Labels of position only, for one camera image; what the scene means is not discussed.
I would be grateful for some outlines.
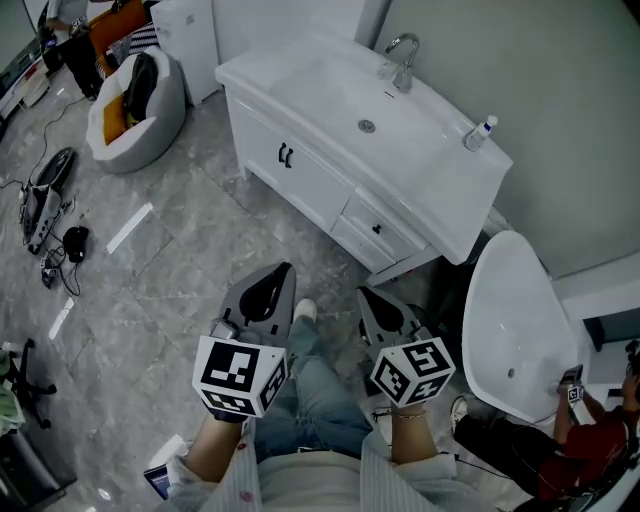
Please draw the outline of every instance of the black pants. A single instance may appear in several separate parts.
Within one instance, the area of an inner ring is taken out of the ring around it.
[[[542,462],[560,448],[544,432],[533,427],[523,428],[505,419],[487,427],[465,416],[458,423],[453,437],[532,496],[538,496],[538,471]]]
[[[89,35],[69,39],[58,47],[58,51],[82,93],[87,97],[98,94],[102,78],[96,69],[96,52]]]

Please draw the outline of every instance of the white sneaker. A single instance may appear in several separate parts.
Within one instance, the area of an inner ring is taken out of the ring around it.
[[[296,310],[293,312],[293,321],[295,322],[299,316],[309,317],[315,324],[316,318],[318,318],[318,307],[316,306],[316,303],[311,299],[302,299],[298,302]]]
[[[469,414],[469,408],[467,405],[467,400],[463,396],[459,396],[453,401],[451,405],[451,431],[455,434],[456,427],[460,420],[464,418],[467,414]]]

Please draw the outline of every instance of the orange cushion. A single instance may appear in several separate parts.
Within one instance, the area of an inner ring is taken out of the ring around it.
[[[104,143],[108,146],[127,131],[124,96],[121,94],[104,108]]]

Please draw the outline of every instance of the gray tile floor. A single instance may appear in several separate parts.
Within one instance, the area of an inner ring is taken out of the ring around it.
[[[44,149],[45,123],[79,98],[64,69],[38,104],[12,117],[0,142],[0,184],[26,179]],[[79,154],[65,193],[75,197],[75,209],[55,232],[61,236],[74,225],[91,232],[78,270],[81,296],[50,340],[68,297],[60,286],[42,286],[39,260],[22,246],[18,187],[1,191],[0,341],[34,338],[32,373],[59,390],[41,403],[53,428],[30,428],[45,456],[78,477],[52,510],[150,510],[158,498],[142,471],[173,434],[189,438],[202,421],[190,386],[192,361],[198,336],[207,333],[228,287],[261,266],[292,262],[299,298],[318,303],[319,328],[336,369],[363,398],[358,365],[365,347],[357,335],[355,288],[367,271],[262,181],[239,177],[223,93],[188,110],[181,133],[160,159],[124,176],[105,175],[93,161],[84,141],[89,106],[82,101],[69,107],[49,127],[43,159],[66,146]],[[108,242],[147,202],[153,211],[109,254]],[[433,269],[422,267],[384,287],[424,305]],[[464,376],[456,375],[430,403],[433,430],[449,451],[461,451],[449,434],[448,410],[465,389]],[[522,501],[512,484],[459,469],[496,505],[510,509]]]

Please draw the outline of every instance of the office chair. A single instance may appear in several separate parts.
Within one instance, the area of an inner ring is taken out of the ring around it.
[[[27,381],[27,361],[29,349],[35,348],[36,344],[32,339],[28,339],[22,350],[22,359],[20,361],[20,369],[15,365],[14,359],[18,356],[15,352],[9,352],[11,367],[5,378],[11,383],[11,391],[18,397],[18,402],[22,408],[29,411],[40,425],[40,428],[51,428],[51,422],[40,416],[36,403],[40,395],[53,395],[58,390],[55,385],[51,384],[47,388],[34,386]]]

